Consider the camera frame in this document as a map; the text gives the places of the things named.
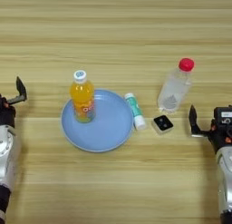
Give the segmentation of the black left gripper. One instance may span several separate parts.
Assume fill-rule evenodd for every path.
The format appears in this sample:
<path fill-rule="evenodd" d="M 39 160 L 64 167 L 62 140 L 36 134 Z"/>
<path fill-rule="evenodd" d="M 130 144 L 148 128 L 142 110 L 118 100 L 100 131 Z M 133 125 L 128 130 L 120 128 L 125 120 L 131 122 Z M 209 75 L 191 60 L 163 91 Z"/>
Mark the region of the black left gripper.
<path fill-rule="evenodd" d="M 16 89 L 19 92 L 19 95 L 10 100 L 7 100 L 0 94 L 0 125 L 14 127 L 16 116 L 14 105 L 27 100 L 25 86 L 19 77 L 16 78 Z"/>

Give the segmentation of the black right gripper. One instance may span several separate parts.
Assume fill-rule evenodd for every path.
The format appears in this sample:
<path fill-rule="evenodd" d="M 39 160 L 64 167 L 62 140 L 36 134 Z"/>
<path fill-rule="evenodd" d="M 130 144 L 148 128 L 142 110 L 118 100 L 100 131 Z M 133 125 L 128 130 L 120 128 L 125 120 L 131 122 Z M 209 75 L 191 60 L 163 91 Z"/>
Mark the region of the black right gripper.
<path fill-rule="evenodd" d="M 212 120 L 209 131 L 202 131 L 198 127 L 197 112 L 194 106 L 190 107 L 188 120 L 191 135 L 194 137 L 207 137 L 213 146 L 214 152 L 218 152 L 223 147 L 232 146 L 232 138 L 227 135 L 226 125 L 219 126 L 215 120 Z"/>

